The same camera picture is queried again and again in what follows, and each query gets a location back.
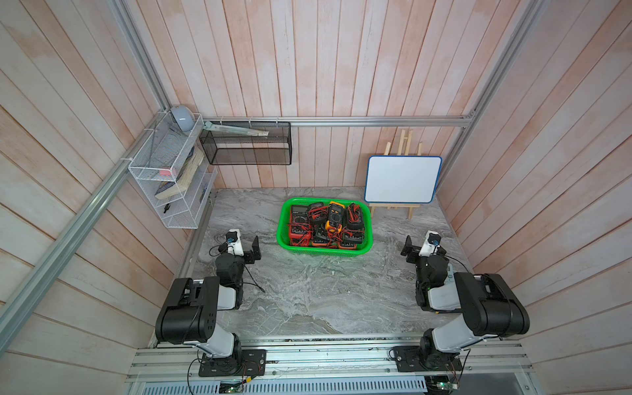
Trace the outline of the dark red DT9205A multimeter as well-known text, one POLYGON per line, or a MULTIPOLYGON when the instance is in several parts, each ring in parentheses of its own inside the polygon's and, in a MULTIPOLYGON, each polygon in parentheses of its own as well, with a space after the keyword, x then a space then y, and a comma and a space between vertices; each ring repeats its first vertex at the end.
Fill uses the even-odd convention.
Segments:
POLYGON ((291 207, 288 235, 292 246, 309 247, 312 226, 309 223, 309 208, 307 206, 293 205, 291 207))

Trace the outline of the dark green multimeter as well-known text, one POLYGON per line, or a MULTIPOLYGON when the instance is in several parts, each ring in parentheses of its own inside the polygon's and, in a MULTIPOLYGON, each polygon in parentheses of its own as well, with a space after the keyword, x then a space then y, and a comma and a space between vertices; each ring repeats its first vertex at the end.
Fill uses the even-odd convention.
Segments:
POLYGON ((341 231, 340 248, 344 250, 356 250, 365 240, 364 229, 343 228, 341 231))

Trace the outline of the yellow multimeter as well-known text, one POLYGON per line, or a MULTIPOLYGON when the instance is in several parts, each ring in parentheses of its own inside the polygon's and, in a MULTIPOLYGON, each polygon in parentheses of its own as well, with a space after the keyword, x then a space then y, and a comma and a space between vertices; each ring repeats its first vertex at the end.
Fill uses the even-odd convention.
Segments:
POLYGON ((342 231, 344 218, 345 218, 345 206, 338 202, 330 202, 328 209, 328 218, 325 222, 325 230, 329 234, 339 234, 342 231))

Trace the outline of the small black multimeter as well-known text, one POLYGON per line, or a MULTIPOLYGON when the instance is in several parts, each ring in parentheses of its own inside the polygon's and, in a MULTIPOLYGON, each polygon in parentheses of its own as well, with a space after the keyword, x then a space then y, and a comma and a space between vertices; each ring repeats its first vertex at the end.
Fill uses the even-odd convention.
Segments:
POLYGON ((315 202, 308 206, 308 220, 311 225, 323 225, 329 218, 329 206, 322 202, 315 202))

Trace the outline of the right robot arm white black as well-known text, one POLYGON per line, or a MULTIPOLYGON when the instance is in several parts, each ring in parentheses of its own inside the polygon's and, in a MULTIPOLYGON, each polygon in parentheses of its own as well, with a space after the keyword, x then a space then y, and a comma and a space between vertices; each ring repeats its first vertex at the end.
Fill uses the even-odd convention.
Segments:
POLYGON ((454 271, 456 259, 440 242, 441 235, 430 230, 421 246, 408 236, 401 251, 416 267, 418 306, 426 312, 457 315, 424 333, 417 352, 422 363, 454 359, 464 348, 487 338, 528 332, 528 312, 502 276, 454 271))

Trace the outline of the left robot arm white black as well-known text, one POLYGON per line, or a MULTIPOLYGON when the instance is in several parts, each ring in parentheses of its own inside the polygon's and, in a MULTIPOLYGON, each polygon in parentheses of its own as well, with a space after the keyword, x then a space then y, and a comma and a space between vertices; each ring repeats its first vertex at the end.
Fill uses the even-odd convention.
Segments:
POLYGON ((214 276, 174 280, 158 315, 155 334, 158 342, 195 347, 210 360, 240 362, 240 339, 223 329, 217 316, 220 311, 240 308, 246 284, 244 273, 262 258, 259 240, 255 237, 246 250, 240 231, 229 230, 218 252, 214 276))

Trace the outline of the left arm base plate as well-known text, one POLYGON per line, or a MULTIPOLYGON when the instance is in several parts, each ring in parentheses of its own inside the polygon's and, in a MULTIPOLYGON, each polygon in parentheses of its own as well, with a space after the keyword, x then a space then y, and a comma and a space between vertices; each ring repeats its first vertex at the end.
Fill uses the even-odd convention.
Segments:
POLYGON ((244 349, 225 358, 202 357, 198 375, 200 377, 257 377, 265 374, 267 351, 244 349))

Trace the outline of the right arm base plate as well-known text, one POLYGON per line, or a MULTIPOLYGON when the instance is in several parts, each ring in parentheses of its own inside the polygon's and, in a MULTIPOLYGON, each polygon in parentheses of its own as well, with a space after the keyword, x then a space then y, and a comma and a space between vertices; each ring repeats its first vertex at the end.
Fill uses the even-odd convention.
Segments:
POLYGON ((398 346, 390 350, 398 372, 460 371, 459 354, 438 352, 434 348, 398 346))

